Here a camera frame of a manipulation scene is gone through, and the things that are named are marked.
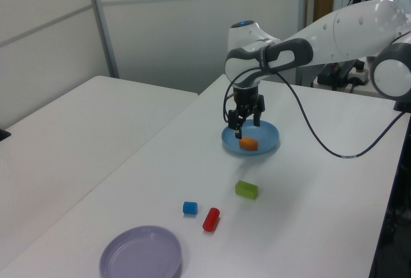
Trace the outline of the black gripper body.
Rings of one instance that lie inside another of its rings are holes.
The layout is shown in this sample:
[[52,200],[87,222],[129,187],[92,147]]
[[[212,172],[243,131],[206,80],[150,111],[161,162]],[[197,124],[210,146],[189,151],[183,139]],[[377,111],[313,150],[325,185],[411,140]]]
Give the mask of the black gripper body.
[[247,89],[235,87],[233,89],[233,94],[236,110],[239,113],[253,113],[259,99],[257,87],[250,87]]

